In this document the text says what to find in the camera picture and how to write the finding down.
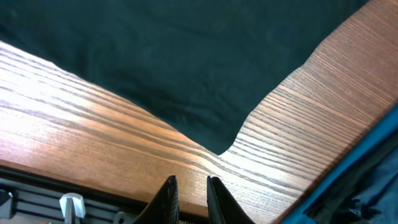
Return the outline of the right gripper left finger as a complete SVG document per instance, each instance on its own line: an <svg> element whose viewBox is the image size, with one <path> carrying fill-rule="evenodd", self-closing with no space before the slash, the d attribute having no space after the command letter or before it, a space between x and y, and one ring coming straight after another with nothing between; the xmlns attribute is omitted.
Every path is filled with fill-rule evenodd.
<svg viewBox="0 0 398 224"><path fill-rule="evenodd" d="M171 175L132 224L178 224L178 183Z"/></svg>

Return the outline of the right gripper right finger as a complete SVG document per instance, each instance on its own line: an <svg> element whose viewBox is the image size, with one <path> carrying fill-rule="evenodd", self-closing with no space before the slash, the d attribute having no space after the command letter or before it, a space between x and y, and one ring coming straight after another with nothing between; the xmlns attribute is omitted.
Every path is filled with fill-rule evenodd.
<svg viewBox="0 0 398 224"><path fill-rule="evenodd" d="M218 177L207 177L210 224L254 224Z"/></svg>

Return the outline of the black shorts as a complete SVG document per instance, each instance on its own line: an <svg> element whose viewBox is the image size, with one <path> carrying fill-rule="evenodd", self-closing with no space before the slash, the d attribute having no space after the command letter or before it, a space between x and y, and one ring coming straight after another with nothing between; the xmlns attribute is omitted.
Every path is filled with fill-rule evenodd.
<svg viewBox="0 0 398 224"><path fill-rule="evenodd" d="M1 0L1 40L215 154L365 0Z"/></svg>

